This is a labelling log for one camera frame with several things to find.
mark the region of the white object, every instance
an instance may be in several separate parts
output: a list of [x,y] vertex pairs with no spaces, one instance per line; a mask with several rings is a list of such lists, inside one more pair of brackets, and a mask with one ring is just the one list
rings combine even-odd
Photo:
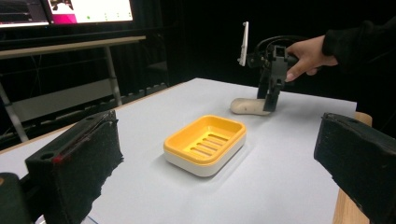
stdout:
[[238,59],[238,62],[242,66],[245,66],[248,51],[248,21],[245,21],[243,25],[245,26],[244,39],[242,40],[241,57]]
[[265,99],[236,98],[231,102],[230,109],[235,114],[268,115],[271,112],[264,111]]

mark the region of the black sleeve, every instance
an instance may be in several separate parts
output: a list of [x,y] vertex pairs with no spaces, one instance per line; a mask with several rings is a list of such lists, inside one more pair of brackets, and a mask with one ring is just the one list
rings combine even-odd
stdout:
[[347,30],[329,30],[324,38],[322,52],[333,55],[341,70],[354,72],[360,65],[396,49],[396,17],[384,25],[364,21],[360,27]]

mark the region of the yellow soap dish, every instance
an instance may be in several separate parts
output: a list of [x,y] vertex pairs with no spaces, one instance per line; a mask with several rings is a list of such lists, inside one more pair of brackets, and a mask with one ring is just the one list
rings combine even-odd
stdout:
[[202,116],[166,138],[164,156],[195,175],[211,176],[245,144],[246,132],[241,122]]

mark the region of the finger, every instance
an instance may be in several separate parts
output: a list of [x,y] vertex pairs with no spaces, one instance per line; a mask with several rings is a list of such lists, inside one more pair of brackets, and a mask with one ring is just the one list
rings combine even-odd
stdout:
[[288,54],[293,53],[293,45],[288,46],[288,47],[286,48],[286,52],[287,52]]
[[311,69],[311,70],[306,71],[306,74],[309,75],[309,76],[313,76],[313,75],[315,75],[317,72],[318,72],[318,69],[317,69],[317,68],[313,68],[313,69]]
[[297,64],[289,69],[285,81],[293,81],[308,70],[311,70],[311,66],[308,63],[305,63],[303,60],[300,60],[297,62]]

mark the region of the computer monitor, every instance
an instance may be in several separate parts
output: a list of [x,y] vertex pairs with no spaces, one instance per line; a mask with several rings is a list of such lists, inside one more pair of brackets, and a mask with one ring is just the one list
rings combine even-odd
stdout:
[[132,21],[130,0],[43,0],[51,24]]
[[40,0],[0,0],[0,29],[49,25]]

